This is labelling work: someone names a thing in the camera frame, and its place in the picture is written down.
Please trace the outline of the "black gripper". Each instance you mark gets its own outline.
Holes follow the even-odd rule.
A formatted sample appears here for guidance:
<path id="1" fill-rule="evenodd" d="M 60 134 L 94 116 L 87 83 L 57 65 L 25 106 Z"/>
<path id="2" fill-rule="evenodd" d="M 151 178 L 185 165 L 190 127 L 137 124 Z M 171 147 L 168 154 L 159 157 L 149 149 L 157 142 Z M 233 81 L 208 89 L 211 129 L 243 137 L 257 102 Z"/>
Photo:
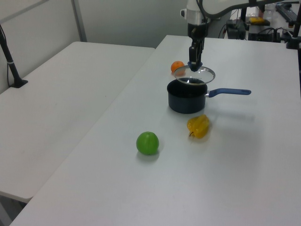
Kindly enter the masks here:
<path id="1" fill-rule="evenodd" d="M 189 47 L 189 63 L 190 65 L 202 64 L 201 57 L 205 45 L 205 37 L 208 35 L 208 24 L 201 25 L 188 23 L 188 37 L 192 39 L 192 45 L 197 46 L 197 59 L 196 49 L 194 46 Z"/>

